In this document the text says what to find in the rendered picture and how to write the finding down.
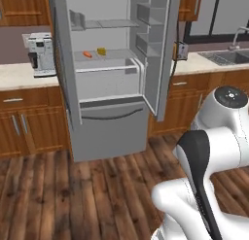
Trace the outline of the clear fridge crisper drawer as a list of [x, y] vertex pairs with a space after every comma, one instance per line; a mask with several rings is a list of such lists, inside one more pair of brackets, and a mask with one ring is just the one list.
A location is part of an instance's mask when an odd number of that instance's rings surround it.
[[80, 100], [131, 96], [141, 92], [143, 65], [136, 58], [92, 60], [75, 63]]

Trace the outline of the grey fridge right door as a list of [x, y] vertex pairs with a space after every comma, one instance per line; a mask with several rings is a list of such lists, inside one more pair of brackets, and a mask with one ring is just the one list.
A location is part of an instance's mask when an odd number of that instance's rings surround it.
[[141, 91], [157, 121], [163, 121], [180, 0], [130, 0], [129, 48], [142, 69]]

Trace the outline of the grey fridge door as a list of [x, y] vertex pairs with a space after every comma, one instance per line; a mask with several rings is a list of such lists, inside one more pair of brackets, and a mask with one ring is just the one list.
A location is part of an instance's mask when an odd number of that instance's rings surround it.
[[66, 0], [50, 0], [50, 6], [53, 22], [54, 65], [63, 91], [71, 127], [75, 130], [81, 125], [81, 113], [76, 89], [75, 66]]
[[157, 121], [163, 121], [180, 0], [130, 0], [129, 48], [142, 69], [141, 91]]

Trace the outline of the grey fridge left door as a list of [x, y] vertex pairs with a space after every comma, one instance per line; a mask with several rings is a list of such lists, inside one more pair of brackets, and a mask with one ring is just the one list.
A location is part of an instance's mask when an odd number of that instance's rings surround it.
[[81, 113], [76, 89], [75, 66], [66, 0], [50, 0], [50, 6], [53, 22], [54, 65], [63, 91], [71, 127], [75, 130], [81, 125]]

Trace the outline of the grey fridge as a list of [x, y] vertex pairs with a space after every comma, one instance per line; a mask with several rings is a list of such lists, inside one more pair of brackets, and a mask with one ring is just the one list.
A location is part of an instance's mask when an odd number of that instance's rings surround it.
[[[129, 48], [129, 31], [131, 28], [137, 27], [137, 24], [130, 19], [130, 0], [66, 0], [66, 5], [69, 15], [74, 66], [76, 62], [82, 61], [137, 59]], [[105, 48], [106, 55], [99, 55], [96, 51], [97, 48]], [[89, 51], [92, 58], [85, 57], [83, 51]], [[83, 108], [123, 104], [137, 100], [145, 102], [141, 93], [131, 96], [105, 97], [100, 100], [79, 99], [80, 113]], [[150, 116], [154, 117], [146, 102], [145, 104], [149, 112], [148, 118]], [[66, 115], [71, 155], [74, 159], [71, 144], [71, 131], [73, 129], [67, 108]]]

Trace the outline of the grey freezer drawer front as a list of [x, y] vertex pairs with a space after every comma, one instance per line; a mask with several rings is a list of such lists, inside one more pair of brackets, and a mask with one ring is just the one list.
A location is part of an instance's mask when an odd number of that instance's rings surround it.
[[139, 153], [146, 149], [148, 108], [143, 100], [83, 108], [82, 116], [108, 117], [143, 108], [142, 112], [118, 120], [82, 120], [71, 131], [75, 162]]

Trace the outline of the wooden cupboard door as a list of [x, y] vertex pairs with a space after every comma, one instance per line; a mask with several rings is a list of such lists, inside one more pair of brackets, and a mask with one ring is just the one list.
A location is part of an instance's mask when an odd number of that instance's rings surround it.
[[[28, 133], [21, 121], [25, 115]], [[32, 154], [65, 150], [68, 147], [67, 128], [61, 107], [47, 107], [18, 112], [28, 150]]]
[[149, 118], [148, 137], [188, 129], [196, 115], [198, 100], [202, 93], [203, 100], [205, 91], [169, 93], [163, 121], [156, 121], [153, 116]]
[[14, 128], [12, 115], [15, 114], [0, 113], [0, 157], [21, 154], [20, 136]]

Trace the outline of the wooden drawer front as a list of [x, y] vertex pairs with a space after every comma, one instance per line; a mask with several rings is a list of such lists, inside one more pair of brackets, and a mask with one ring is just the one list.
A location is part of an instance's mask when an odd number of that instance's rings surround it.
[[249, 70], [227, 72], [224, 78], [224, 85], [236, 86], [249, 92]]
[[[8, 98], [23, 98], [23, 101], [3, 103]], [[45, 87], [0, 91], [0, 110], [48, 105], [48, 91]]]
[[[209, 74], [192, 74], [192, 75], [179, 75], [172, 78], [170, 84], [170, 93], [184, 93], [184, 92], [196, 92], [207, 90], [209, 83]], [[185, 86], [173, 86], [173, 83], [188, 82]]]

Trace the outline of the silver toaster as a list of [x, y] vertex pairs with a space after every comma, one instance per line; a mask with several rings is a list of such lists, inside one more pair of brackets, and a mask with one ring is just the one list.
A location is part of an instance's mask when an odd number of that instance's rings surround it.
[[180, 41], [175, 42], [173, 46], [173, 60], [187, 60], [188, 59], [188, 53], [189, 53], [189, 46]]

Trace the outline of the white coffee machine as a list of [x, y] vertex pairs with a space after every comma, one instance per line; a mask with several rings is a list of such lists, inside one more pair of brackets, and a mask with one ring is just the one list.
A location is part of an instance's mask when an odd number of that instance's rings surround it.
[[28, 57], [35, 78], [54, 77], [53, 39], [50, 32], [31, 33], [27, 45]]

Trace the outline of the steel sink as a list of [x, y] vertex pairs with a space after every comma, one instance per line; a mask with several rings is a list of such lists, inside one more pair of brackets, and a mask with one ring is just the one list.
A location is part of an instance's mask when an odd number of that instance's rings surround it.
[[219, 66], [229, 66], [229, 65], [249, 63], [249, 50], [201, 51], [199, 55], [218, 64]]

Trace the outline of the silver tap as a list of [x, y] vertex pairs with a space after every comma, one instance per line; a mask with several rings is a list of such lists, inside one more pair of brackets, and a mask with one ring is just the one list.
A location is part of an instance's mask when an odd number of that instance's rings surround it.
[[236, 51], [240, 49], [240, 46], [236, 43], [240, 31], [249, 32], [249, 27], [240, 26], [237, 28], [232, 40], [232, 44], [228, 47], [229, 51]]

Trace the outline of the black framed window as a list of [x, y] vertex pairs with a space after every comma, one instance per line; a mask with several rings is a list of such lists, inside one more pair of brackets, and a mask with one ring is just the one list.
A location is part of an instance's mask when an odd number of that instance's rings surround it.
[[187, 44], [225, 43], [240, 26], [249, 28], [249, 0], [201, 0], [197, 21], [187, 22]]

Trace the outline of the white wall socket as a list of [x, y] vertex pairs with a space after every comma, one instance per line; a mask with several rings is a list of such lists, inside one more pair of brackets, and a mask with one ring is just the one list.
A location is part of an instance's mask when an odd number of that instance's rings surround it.
[[21, 34], [21, 36], [22, 36], [24, 47], [28, 49], [28, 39], [30, 37], [30, 34]]

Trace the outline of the wooden wall cupboard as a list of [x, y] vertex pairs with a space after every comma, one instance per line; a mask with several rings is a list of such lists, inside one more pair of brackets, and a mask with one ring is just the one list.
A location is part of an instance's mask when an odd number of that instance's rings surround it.
[[195, 15], [196, 0], [180, 0], [179, 20], [197, 21], [201, 0], [199, 0], [197, 14]]
[[50, 24], [48, 0], [0, 0], [0, 26]]

